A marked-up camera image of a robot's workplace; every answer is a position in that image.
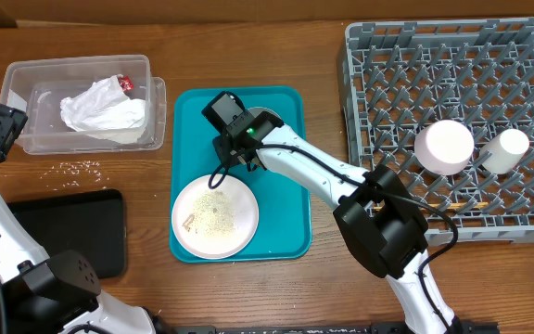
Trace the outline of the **grey small plate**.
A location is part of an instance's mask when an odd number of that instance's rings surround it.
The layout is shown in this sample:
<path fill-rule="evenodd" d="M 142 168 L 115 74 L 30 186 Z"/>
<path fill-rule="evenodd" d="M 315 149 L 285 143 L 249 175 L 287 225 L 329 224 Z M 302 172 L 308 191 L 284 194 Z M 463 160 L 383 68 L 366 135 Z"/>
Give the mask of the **grey small plate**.
<path fill-rule="evenodd" d="M 281 117 L 272 109 L 265 107 L 252 107 L 248 109 L 248 112 L 253 115 L 255 118 L 259 117 L 262 114 L 268 114 L 274 116 L 276 119 L 280 120 Z"/>

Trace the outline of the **white napkin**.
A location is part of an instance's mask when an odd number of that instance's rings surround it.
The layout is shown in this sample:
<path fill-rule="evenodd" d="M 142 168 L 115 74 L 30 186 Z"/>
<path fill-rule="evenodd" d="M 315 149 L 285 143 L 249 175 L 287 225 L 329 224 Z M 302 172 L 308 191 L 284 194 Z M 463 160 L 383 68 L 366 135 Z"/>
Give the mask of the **white napkin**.
<path fill-rule="evenodd" d="M 119 104 L 86 116 L 74 125 L 75 131 L 92 132 L 96 139 L 119 144 L 133 144 L 145 131 L 146 102 L 127 99 Z"/>
<path fill-rule="evenodd" d="M 90 116 L 114 107 L 127 100 L 117 75 L 92 83 L 83 93 L 76 97 L 65 97 L 60 102 L 62 121 L 75 131 L 82 131 L 83 125 Z"/>

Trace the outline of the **red wrapper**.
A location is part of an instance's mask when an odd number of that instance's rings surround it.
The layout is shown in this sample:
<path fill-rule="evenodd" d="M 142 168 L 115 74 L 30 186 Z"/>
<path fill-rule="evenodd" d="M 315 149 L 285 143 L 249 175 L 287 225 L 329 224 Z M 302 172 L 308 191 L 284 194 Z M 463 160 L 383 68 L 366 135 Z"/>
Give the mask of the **red wrapper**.
<path fill-rule="evenodd" d="M 117 79 L 123 92 L 129 92 L 134 89 L 134 84 L 128 76 L 118 75 Z"/>

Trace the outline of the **pink bowl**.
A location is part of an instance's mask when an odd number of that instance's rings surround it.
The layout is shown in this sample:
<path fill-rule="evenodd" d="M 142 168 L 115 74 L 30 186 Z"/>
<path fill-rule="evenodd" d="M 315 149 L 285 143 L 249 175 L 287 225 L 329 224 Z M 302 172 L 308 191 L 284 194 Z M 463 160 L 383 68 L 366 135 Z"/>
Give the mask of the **pink bowl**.
<path fill-rule="evenodd" d="M 461 172 L 474 151 L 474 138 L 462 123 L 434 122 L 417 134 L 414 155 L 431 173 L 453 175 Z"/>

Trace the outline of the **pale green cup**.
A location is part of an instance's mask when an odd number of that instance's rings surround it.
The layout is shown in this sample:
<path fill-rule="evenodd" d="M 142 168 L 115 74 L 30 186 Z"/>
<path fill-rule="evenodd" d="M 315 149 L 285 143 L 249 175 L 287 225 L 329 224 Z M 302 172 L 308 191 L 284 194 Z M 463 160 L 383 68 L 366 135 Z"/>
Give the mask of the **pale green cup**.
<path fill-rule="evenodd" d="M 518 129 L 507 129 L 491 139 L 479 155 L 489 156 L 482 166 L 490 173 L 505 174 L 514 169 L 529 149 L 528 136 Z"/>

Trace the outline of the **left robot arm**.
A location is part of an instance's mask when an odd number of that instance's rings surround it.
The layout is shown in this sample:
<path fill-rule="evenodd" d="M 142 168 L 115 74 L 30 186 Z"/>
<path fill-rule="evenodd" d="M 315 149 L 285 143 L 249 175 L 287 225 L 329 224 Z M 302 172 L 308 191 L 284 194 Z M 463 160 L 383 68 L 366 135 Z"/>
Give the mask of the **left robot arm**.
<path fill-rule="evenodd" d="M 0 162 L 28 117 L 0 104 Z M 0 333 L 168 333 L 161 317 L 101 289 L 75 250 L 49 256 L 0 195 Z"/>

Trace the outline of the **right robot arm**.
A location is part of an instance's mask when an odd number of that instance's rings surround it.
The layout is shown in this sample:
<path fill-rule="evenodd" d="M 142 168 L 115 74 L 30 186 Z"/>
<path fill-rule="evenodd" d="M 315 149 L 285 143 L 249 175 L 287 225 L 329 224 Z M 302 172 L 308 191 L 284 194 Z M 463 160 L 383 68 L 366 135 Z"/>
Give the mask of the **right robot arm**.
<path fill-rule="evenodd" d="M 463 331 L 429 268 L 458 239 L 446 213 L 413 199 L 387 166 L 368 171 L 340 161 L 302 139 L 274 111 L 248 109 L 232 92 L 222 91 L 202 114 L 218 132 L 212 144 L 221 163 L 210 188 L 238 164 L 296 182 L 332 209 L 354 259 L 389 283 L 411 332 Z"/>

